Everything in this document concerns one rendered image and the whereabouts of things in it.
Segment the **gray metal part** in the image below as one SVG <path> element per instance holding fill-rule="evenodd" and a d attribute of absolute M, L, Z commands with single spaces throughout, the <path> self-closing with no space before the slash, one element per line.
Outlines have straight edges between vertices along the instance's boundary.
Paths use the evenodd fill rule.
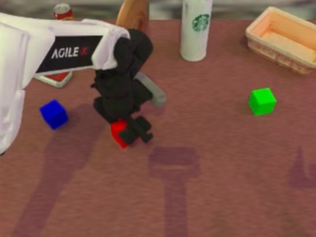
<path fill-rule="evenodd" d="M 139 80 L 152 94 L 153 98 L 151 103 L 156 107 L 162 107 L 167 101 L 167 95 L 160 89 L 148 76 L 139 72 L 136 74 L 135 79 Z"/>

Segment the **starbucks cup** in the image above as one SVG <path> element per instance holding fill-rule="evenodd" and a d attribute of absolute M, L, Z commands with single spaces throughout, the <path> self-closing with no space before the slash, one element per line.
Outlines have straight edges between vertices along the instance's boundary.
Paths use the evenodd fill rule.
<path fill-rule="evenodd" d="M 180 54 L 191 62 L 206 56 L 213 0 L 183 0 Z"/>

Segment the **table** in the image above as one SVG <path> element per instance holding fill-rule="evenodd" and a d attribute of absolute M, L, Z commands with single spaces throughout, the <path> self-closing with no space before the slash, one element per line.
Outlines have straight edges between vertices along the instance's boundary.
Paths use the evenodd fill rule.
<path fill-rule="evenodd" d="M 249 24 L 212 21 L 207 57 L 189 63 L 180 21 L 150 22 L 155 49 L 142 71 L 168 102 L 142 110 L 155 136 L 147 145 L 113 141 L 92 108 L 92 70 L 62 89 L 33 80 L 0 159 L 0 237 L 316 236 L 315 72 L 303 78 L 250 52 Z M 262 87 L 278 102 L 255 117 L 247 99 Z M 70 117 L 57 131 L 38 111 L 54 98 Z M 150 154 L 173 148 L 153 172 Z M 189 152 L 193 173 L 163 171 Z"/>

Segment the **green cube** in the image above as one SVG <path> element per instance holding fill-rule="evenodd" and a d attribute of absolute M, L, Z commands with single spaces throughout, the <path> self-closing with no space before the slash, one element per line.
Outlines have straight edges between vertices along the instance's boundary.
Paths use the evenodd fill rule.
<path fill-rule="evenodd" d="M 276 102 L 270 88 L 253 90 L 249 97 L 249 105 L 255 116 L 272 113 Z"/>

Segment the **cube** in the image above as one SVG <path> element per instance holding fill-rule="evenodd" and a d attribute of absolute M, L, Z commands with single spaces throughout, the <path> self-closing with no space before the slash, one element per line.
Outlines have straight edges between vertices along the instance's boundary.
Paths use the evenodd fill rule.
<path fill-rule="evenodd" d="M 270 88 L 253 90 L 249 97 L 249 105 L 255 116 L 272 113 L 276 102 Z"/>
<path fill-rule="evenodd" d="M 45 122 L 53 130 L 56 130 L 68 121 L 66 110 L 57 100 L 52 100 L 43 105 L 39 111 Z"/>

